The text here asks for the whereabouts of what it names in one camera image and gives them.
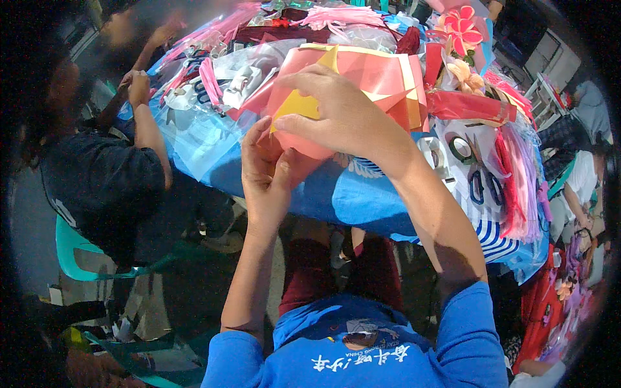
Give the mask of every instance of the tassel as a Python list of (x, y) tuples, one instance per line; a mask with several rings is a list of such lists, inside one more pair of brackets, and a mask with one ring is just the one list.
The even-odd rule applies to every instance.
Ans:
[(420, 30), (418, 27), (409, 27), (403, 38), (397, 42), (397, 54), (415, 55), (420, 48)]

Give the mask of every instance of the artificial flower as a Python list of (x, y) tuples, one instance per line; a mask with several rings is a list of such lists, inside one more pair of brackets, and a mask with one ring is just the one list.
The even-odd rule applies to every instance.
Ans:
[(470, 72), (470, 66), (466, 62), (455, 59), (454, 63), (447, 63), (446, 68), (457, 77), (461, 91), (481, 97), (485, 96), (480, 90), (485, 86), (485, 82), (480, 75)]
[(558, 300), (563, 301), (565, 299), (569, 299), (571, 296), (571, 288), (573, 287), (572, 282), (564, 282), (561, 283), (559, 288), (556, 290), (556, 294), (558, 295)]
[(483, 35), (474, 27), (470, 20), (474, 16), (474, 8), (463, 6), (459, 11), (452, 9), (438, 18), (435, 30), (443, 31), (453, 37), (453, 49), (461, 56), (483, 41)]

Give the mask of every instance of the hand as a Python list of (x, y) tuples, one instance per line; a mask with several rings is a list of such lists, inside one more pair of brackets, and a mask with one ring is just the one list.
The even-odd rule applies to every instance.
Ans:
[(166, 24), (158, 27), (153, 32), (153, 35), (151, 35), (151, 37), (149, 38), (149, 44), (151, 44), (152, 47), (155, 48), (164, 45), (166, 42), (172, 39), (177, 34), (177, 32), (184, 26), (182, 16), (183, 15), (181, 11), (175, 11), (168, 18)]
[(580, 227), (586, 228), (588, 230), (593, 229), (593, 221), (589, 219), (587, 215), (585, 215), (580, 221)]
[(117, 93), (125, 93), (127, 94), (127, 90), (129, 86), (132, 84), (132, 80), (135, 75), (140, 74), (137, 70), (130, 70), (123, 76), (123, 79), (120, 81), (119, 87), (117, 88)]
[(131, 85), (129, 86), (129, 103), (133, 109), (139, 105), (149, 105), (149, 76), (144, 70), (136, 71), (132, 75)]
[(409, 152), (414, 144), (409, 134), (354, 84), (325, 66), (310, 65), (296, 74), (279, 77), (276, 82), (300, 90), (302, 96), (315, 97), (320, 114), (319, 120), (299, 114), (282, 116), (274, 122), (278, 130), (375, 163), (382, 162), (390, 153), (400, 153), (399, 150)]
[(242, 185), (248, 207), (248, 233), (274, 235), (289, 209), (300, 154), (289, 148), (275, 155), (258, 144), (271, 117), (257, 121), (242, 141)]

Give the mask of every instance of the green strap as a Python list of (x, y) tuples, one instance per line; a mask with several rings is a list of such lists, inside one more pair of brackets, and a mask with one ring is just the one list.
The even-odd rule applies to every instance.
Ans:
[(561, 191), (561, 189), (565, 185), (565, 181), (567, 180), (567, 178), (569, 178), (569, 174), (571, 174), (572, 170), (574, 169), (575, 164), (576, 164), (576, 159), (574, 158), (574, 160), (572, 160), (570, 164), (567, 165), (567, 168), (565, 169), (565, 171), (563, 172), (563, 174), (561, 174), (559, 178), (556, 178), (555, 180), (548, 182), (548, 186), (550, 187), (548, 190), (548, 200), (552, 199), (552, 197), (557, 192)]

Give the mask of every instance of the chair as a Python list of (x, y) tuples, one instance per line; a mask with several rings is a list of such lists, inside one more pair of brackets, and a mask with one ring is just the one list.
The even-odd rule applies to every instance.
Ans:
[(195, 386), (202, 382), (207, 369), (209, 342), (211, 338), (219, 332), (220, 328), (215, 328), (187, 341), (188, 346), (199, 356), (201, 364), (203, 365), (187, 371), (152, 371), (139, 365), (132, 358), (132, 354), (134, 353), (150, 353), (178, 349), (178, 347), (175, 346), (177, 341), (174, 332), (167, 333), (165, 336), (156, 340), (132, 343), (100, 340), (89, 332), (85, 332), (84, 335), (88, 340), (99, 344), (110, 353), (110, 355), (129, 373), (147, 384), (159, 388), (182, 388)]
[[(183, 242), (179, 241), (173, 247), (173, 252), (164, 256), (164, 258), (157, 261), (156, 263), (153, 263), (150, 266), (132, 267), (131, 271), (122, 274), (100, 274), (86, 271), (78, 266), (73, 252), (75, 248), (79, 248), (89, 252), (103, 253), (101, 249), (99, 249), (90, 241), (79, 235), (79, 233), (73, 230), (62, 217), (57, 215), (56, 253), (58, 255), (58, 264), (60, 264), (60, 268), (67, 276), (78, 281), (92, 282), (108, 279), (127, 279), (148, 273), (158, 272), (176, 258), (186, 255), (185, 251), (187, 251), (188, 249), (193, 250), (193, 248), (186, 247)], [(194, 257), (207, 258), (210, 254), (209, 252), (210, 251), (205, 251), (203, 255), (197, 255), (195, 252), (191, 253)], [(212, 252), (211, 254), (219, 255), (218, 252)]]

